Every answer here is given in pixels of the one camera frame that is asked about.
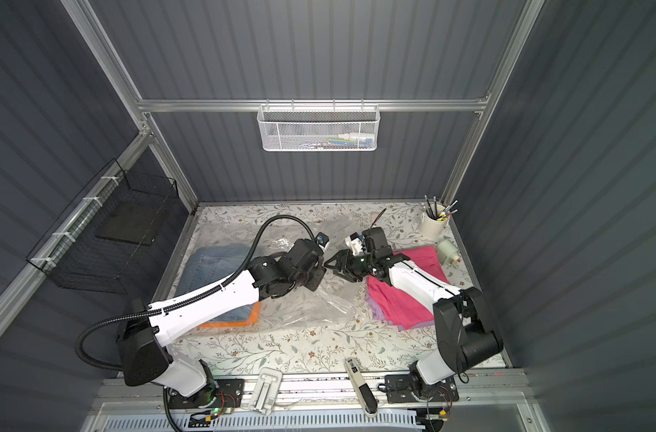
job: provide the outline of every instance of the black wire basket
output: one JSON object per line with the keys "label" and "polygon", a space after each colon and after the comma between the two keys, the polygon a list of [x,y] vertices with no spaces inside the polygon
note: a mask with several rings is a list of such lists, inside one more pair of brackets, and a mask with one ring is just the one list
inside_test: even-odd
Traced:
{"label": "black wire basket", "polygon": [[143,258],[178,200],[177,183],[167,177],[121,170],[58,236],[56,246],[28,262],[60,288],[126,294],[139,287]]}

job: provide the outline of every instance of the zip tie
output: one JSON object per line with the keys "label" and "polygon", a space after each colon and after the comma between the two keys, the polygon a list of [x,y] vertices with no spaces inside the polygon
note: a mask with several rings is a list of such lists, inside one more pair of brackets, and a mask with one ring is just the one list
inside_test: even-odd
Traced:
{"label": "zip tie", "polygon": [[66,236],[66,237],[68,237],[69,240],[71,240],[72,243],[75,243],[75,237],[73,237],[73,236],[71,235],[71,233],[68,232],[68,231],[64,231],[64,232],[53,232],[52,235],[53,235],[53,236]]}
{"label": "zip tie", "polygon": [[54,267],[57,266],[54,263],[54,258],[52,258],[51,256],[48,256],[46,258],[30,258],[30,261],[43,261],[43,262],[49,263],[50,265],[53,265]]}
{"label": "zip tie", "polygon": [[83,198],[84,200],[92,200],[95,201],[96,203],[99,204],[100,207],[102,207],[102,202],[99,200],[99,196],[87,196]]}
{"label": "zip tie", "polygon": [[116,183],[116,186],[119,185],[119,177],[116,177],[116,176],[102,176],[100,178],[108,178],[110,180],[114,180],[114,182]]}

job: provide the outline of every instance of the gray corrugated wall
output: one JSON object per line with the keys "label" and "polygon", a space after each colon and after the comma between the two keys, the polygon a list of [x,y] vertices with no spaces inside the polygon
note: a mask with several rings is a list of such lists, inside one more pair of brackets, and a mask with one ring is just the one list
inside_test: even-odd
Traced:
{"label": "gray corrugated wall", "polygon": [[[0,293],[86,183],[120,155],[136,129],[58,1],[0,1]],[[162,175],[149,151],[135,170]],[[177,203],[152,258],[155,290],[186,219]],[[73,353],[88,325],[122,312],[126,296],[45,282],[0,339],[0,431],[76,431],[113,376]],[[114,329],[89,341],[116,359]]]}
{"label": "gray corrugated wall", "polygon": [[[522,0],[99,1],[143,98],[483,97]],[[384,113],[374,152],[270,153],[255,115],[154,114],[201,201],[437,195],[472,113]]]}
{"label": "gray corrugated wall", "polygon": [[484,96],[522,0],[94,1],[143,98]]}
{"label": "gray corrugated wall", "polygon": [[383,113],[375,151],[268,152],[253,113],[157,113],[201,201],[412,198],[441,191],[473,113]]}
{"label": "gray corrugated wall", "polygon": [[656,431],[656,1],[550,1],[457,195],[554,431]]}
{"label": "gray corrugated wall", "polygon": [[58,1],[0,1],[0,294],[137,130]]}

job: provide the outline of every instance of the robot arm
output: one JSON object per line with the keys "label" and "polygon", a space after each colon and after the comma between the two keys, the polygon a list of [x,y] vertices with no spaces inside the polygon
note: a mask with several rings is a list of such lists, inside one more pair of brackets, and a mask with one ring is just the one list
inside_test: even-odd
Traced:
{"label": "robot arm", "polygon": [[[203,362],[196,362],[172,346],[182,334],[215,316],[236,307],[253,304],[264,298],[278,298],[296,286],[315,291],[323,279],[323,249],[328,237],[319,233],[316,242],[303,238],[292,249],[249,262],[227,286],[213,295],[191,301],[216,286],[220,281],[179,297],[150,304],[148,310],[160,313],[126,321],[117,340],[125,383],[138,386],[155,382],[182,394],[197,397],[209,394],[214,380]],[[142,304],[135,307],[142,309]]]}
{"label": "robot arm", "polygon": [[[345,242],[350,249],[326,260],[327,268],[348,281],[374,276],[405,291],[434,316],[438,349],[410,366],[419,386],[413,389],[416,393],[426,394],[427,386],[501,352],[503,341],[481,291],[454,287],[424,272],[406,255],[393,255],[382,228],[352,234]],[[464,318],[470,323],[463,325]]]}

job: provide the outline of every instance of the metal mesh basket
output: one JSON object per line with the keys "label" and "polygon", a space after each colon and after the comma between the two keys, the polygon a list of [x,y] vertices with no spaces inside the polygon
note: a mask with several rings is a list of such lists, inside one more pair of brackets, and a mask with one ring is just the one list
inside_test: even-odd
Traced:
{"label": "metal mesh basket", "polygon": [[126,294],[178,199],[167,177],[121,171],[65,232],[47,256],[34,249],[28,262],[60,288]]}
{"label": "metal mesh basket", "polygon": [[354,111],[258,110],[268,151],[371,151],[378,139],[378,107]]}

